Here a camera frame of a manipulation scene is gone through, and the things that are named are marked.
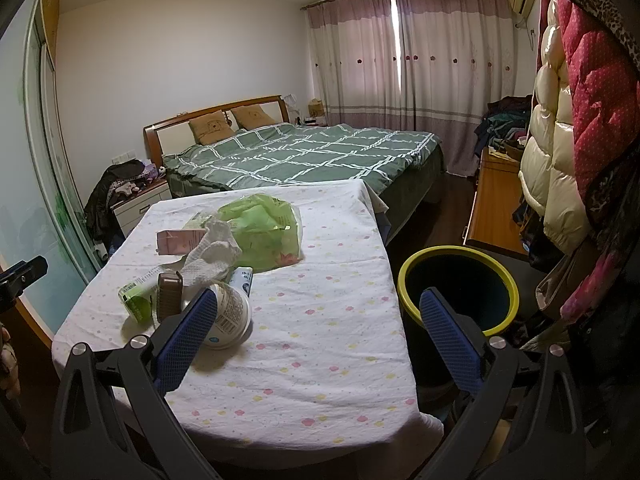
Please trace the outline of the person's left hand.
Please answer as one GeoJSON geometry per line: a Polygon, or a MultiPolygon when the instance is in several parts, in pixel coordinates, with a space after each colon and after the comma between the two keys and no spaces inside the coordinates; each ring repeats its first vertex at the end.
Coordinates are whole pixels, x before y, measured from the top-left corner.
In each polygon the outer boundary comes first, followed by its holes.
{"type": "Polygon", "coordinates": [[[1,325],[1,391],[9,400],[16,399],[21,393],[18,362],[11,344],[9,331],[1,325]]]}

